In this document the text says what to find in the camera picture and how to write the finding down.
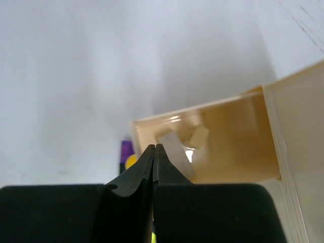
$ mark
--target black object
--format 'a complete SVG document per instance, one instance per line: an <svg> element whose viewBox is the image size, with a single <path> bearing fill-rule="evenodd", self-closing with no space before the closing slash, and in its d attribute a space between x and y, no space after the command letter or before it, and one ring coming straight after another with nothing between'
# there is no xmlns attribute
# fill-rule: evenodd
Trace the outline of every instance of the black object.
<svg viewBox="0 0 324 243"><path fill-rule="evenodd" d="M268 192L255 184L194 185L149 145L106 185L0 190L1 242L286 242Z"/></svg>

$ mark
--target beige block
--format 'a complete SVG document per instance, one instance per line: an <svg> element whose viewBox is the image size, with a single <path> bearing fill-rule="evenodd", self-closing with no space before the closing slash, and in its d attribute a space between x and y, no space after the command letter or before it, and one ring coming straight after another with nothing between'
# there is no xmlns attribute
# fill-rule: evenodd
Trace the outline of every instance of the beige block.
<svg viewBox="0 0 324 243"><path fill-rule="evenodd" d="M192 130L186 145L191 148L201 148L205 143L208 134L209 130L207 128L202 125L198 125Z"/></svg>

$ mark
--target purple object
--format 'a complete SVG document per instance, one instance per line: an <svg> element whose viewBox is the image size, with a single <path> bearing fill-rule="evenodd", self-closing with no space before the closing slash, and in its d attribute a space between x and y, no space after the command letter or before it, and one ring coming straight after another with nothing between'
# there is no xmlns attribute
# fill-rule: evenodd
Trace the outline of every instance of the purple object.
<svg viewBox="0 0 324 243"><path fill-rule="evenodd" d="M120 163L125 164L127 158L134 154L133 143L130 140L122 140Z"/></svg>

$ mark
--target box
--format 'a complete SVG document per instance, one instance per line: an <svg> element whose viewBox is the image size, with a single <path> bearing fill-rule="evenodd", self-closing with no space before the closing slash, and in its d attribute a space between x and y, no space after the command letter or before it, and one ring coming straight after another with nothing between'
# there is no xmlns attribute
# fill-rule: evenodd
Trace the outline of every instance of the box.
<svg viewBox="0 0 324 243"><path fill-rule="evenodd" d="M134 121L140 154L161 134L209 129L194 183L259 183L289 242L324 242L324 62L236 97Z"/></svg>

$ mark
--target wooden block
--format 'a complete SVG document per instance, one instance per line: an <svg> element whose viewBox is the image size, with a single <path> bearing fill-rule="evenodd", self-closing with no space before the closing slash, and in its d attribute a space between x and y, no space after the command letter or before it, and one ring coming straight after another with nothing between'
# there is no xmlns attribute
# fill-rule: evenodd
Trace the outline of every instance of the wooden block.
<svg viewBox="0 0 324 243"><path fill-rule="evenodd" d="M194 170L191 162L189 161L184 146L182 145L177 133L171 131L158 138L166 150L170 162L187 178L194 177Z"/></svg>
<svg viewBox="0 0 324 243"><path fill-rule="evenodd" d="M194 127L192 130L186 145L190 148L201 148L205 143L209 130L202 125Z"/></svg>

